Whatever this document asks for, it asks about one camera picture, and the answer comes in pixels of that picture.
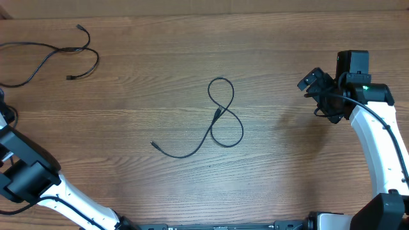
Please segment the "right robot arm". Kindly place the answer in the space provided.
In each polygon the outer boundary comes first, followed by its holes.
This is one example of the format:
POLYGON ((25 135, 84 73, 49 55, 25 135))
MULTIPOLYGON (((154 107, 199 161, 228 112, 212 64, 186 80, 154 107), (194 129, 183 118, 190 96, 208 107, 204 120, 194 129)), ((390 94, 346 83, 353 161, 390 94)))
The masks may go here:
POLYGON ((386 84, 371 81, 369 53, 337 54, 336 76, 311 70, 298 84, 317 103, 314 115, 350 122, 362 146, 373 198, 354 215, 316 211, 299 229, 408 229, 408 151, 400 134, 395 101, 386 84))

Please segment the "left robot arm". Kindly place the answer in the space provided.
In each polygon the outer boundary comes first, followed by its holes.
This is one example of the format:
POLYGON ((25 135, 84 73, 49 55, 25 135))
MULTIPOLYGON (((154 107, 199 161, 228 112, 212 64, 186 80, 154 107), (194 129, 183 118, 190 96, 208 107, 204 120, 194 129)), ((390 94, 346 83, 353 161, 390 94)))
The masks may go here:
POLYGON ((17 110, 4 101, 1 92, 1 165, 13 156, 19 159, 1 173, 1 195, 14 203, 27 202, 16 215, 34 205, 50 208, 81 229, 139 229, 131 220, 96 203, 74 187, 61 172, 58 161, 44 148, 15 129, 17 110))

